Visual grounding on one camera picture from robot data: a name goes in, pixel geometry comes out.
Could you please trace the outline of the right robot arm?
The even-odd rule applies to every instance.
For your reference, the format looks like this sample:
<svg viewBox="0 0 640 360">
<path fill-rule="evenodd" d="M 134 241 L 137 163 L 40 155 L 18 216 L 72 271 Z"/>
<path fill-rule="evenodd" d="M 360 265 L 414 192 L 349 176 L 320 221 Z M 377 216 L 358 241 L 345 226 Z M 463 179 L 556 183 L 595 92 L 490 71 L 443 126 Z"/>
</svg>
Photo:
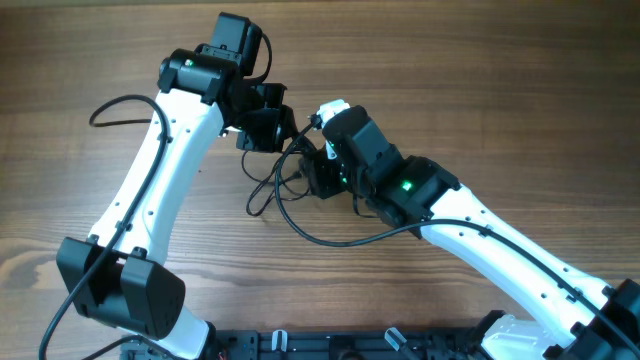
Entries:
<svg viewBox="0 0 640 360">
<path fill-rule="evenodd" d="M 323 148 L 305 158 L 312 192 L 364 200 L 383 223 L 457 256 L 531 320 L 486 317 L 476 347 L 490 359 L 636 359 L 639 285 L 604 280 L 555 257 L 490 211 L 436 162 L 403 157 L 361 106 L 336 100 L 309 118 Z"/>
</svg>

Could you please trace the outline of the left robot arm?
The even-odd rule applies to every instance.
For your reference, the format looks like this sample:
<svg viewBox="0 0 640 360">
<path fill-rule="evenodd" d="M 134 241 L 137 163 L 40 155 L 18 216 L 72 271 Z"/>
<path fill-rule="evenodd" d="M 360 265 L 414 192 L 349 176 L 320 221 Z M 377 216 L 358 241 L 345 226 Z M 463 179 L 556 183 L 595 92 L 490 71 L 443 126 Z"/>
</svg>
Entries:
<svg viewBox="0 0 640 360">
<path fill-rule="evenodd" d="M 214 141 L 238 133 L 244 151 L 274 153 L 295 133 L 285 88 L 253 69 L 268 37 L 221 13 L 212 40 L 178 49 L 159 70 L 148 131 L 112 204 L 84 240 L 65 239 L 56 263 L 64 309 L 122 329 L 174 359 L 215 359 L 215 327 L 188 310 L 184 282 L 166 269 L 177 213 Z"/>
</svg>

